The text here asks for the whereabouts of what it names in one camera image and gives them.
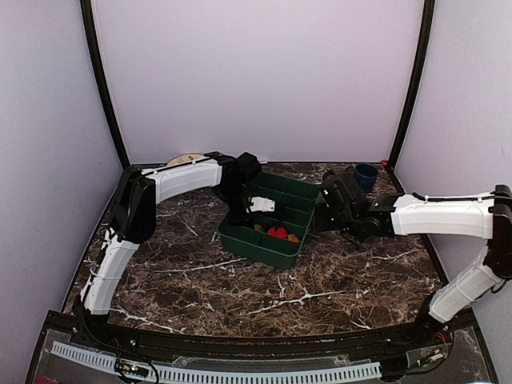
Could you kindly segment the dark blue mug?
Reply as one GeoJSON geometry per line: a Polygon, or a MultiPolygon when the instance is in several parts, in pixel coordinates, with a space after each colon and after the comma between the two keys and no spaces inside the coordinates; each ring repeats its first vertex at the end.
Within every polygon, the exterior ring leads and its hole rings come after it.
{"type": "Polygon", "coordinates": [[[360,163],[354,168],[354,179],[358,186],[367,194],[374,188],[377,178],[378,169],[369,163],[360,163]]]}

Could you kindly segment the red yellow argyle sock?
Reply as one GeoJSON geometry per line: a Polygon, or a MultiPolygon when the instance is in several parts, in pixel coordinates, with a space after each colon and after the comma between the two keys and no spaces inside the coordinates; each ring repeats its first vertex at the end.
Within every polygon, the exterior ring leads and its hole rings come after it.
{"type": "Polygon", "coordinates": [[[289,232],[285,227],[282,226],[272,226],[266,232],[269,236],[273,236],[276,238],[284,239],[293,243],[299,243],[300,238],[289,232]]]}

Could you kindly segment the green divided organizer tray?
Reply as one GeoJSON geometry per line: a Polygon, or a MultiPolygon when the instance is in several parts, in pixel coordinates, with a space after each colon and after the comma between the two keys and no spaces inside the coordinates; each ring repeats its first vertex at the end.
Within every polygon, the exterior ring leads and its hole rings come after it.
{"type": "Polygon", "coordinates": [[[225,251],[289,270],[296,264],[319,201],[316,185],[261,172],[247,186],[250,197],[276,203],[273,212],[254,212],[251,221],[235,226],[224,218],[218,233],[225,251]]]}

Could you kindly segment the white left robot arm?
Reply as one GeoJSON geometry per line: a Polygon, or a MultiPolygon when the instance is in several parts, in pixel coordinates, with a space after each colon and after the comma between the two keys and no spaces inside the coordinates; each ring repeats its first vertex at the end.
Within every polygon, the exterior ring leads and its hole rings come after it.
{"type": "Polygon", "coordinates": [[[93,316],[110,312],[128,261],[156,231],[159,203],[211,188],[227,204],[228,221],[233,225],[249,224],[254,213],[273,213],[275,200],[247,191],[261,171],[257,157],[247,152],[237,157],[219,152],[188,154],[162,167],[125,168],[114,192],[110,224],[78,299],[84,311],[93,316]]]}

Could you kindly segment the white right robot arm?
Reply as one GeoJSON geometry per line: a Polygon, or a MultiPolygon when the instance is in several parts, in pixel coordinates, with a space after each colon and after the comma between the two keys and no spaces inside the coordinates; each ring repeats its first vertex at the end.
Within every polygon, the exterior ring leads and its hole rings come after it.
{"type": "Polygon", "coordinates": [[[427,346],[439,327],[511,279],[511,189],[459,196],[381,194],[369,198],[350,172],[324,175],[318,186],[320,231],[337,230],[356,241],[425,235],[468,239],[480,245],[475,258],[428,297],[408,330],[416,347],[427,346]]]}

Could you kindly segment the round wooden slice plate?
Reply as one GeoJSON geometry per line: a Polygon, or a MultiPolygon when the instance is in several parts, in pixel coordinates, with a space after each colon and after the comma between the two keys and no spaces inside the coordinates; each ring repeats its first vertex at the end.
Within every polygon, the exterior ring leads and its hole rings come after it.
{"type": "Polygon", "coordinates": [[[172,158],[166,164],[167,166],[176,166],[181,164],[187,164],[190,162],[195,162],[205,158],[203,154],[191,153],[191,154],[181,154],[175,158],[172,158]]]}

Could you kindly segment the black front table rail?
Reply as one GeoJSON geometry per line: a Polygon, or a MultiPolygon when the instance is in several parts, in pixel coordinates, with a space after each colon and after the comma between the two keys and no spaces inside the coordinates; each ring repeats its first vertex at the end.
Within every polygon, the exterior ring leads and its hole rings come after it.
{"type": "Polygon", "coordinates": [[[143,357],[169,362],[172,358],[200,357],[219,359],[312,358],[347,354],[353,360],[395,358],[415,346],[406,341],[411,323],[376,330],[356,331],[327,336],[291,338],[224,338],[171,334],[136,330],[106,323],[102,340],[115,337],[121,344],[121,356],[143,357]]]}

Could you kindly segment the black right corner post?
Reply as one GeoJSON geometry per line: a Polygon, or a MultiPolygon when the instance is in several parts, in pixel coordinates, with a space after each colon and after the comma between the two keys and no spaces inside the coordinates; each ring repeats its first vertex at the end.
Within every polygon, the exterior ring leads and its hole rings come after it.
{"type": "Polygon", "coordinates": [[[398,160],[406,140],[407,131],[410,126],[410,121],[412,119],[414,106],[422,80],[423,69],[426,62],[426,56],[430,42],[430,33],[434,20],[434,10],[435,0],[425,0],[423,2],[422,17],[418,33],[418,43],[416,46],[409,85],[407,88],[396,135],[394,137],[394,142],[391,147],[389,158],[387,160],[387,168],[391,173],[394,172],[394,169],[398,164],[398,160]]]}

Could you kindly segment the black corner post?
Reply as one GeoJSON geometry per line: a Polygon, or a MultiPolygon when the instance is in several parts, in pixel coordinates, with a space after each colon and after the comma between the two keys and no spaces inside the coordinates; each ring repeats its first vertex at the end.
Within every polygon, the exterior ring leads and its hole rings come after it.
{"type": "Polygon", "coordinates": [[[423,69],[426,62],[426,56],[430,42],[430,33],[434,20],[434,10],[435,0],[425,0],[423,2],[422,17],[418,33],[418,43],[416,46],[409,85],[407,88],[396,135],[394,137],[394,142],[391,147],[389,158],[387,160],[387,168],[391,173],[394,172],[394,169],[398,164],[398,160],[406,140],[407,131],[410,126],[410,121],[412,119],[414,106],[422,80],[423,69]]]}
{"type": "Polygon", "coordinates": [[[102,63],[102,54],[100,52],[98,35],[94,21],[93,3],[90,0],[80,0],[79,3],[82,14],[82,24],[86,35],[86,43],[98,95],[100,97],[103,113],[106,118],[107,127],[114,144],[116,155],[121,167],[124,169],[130,165],[130,160],[122,139],[122,134],[114,111],[114,104],[112,102],[109,86],[106,80],[106,73],[102,63]]]}

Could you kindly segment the black left corner post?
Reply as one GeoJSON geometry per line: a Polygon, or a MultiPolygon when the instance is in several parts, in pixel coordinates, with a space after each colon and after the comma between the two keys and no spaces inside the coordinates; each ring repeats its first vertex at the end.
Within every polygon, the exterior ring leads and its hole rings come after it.
{"type": "Polygon", "coordinates": [[[122,139],[122,134],[114,111],[114,104],[112,102],[109,86],[106,80],[106,73],[102,63],[102,54],[100,52],[98,35],[94,21],[93,3],[90,0],[80,0],[79,3],[82,14],[82,24],[86,35],[86,43],[98,95],[100,97],[103,113],[106,118],[107,127],[114,144],[116,155],[121,167],[124,169],[130,165],[130,160],[122,139]]]}

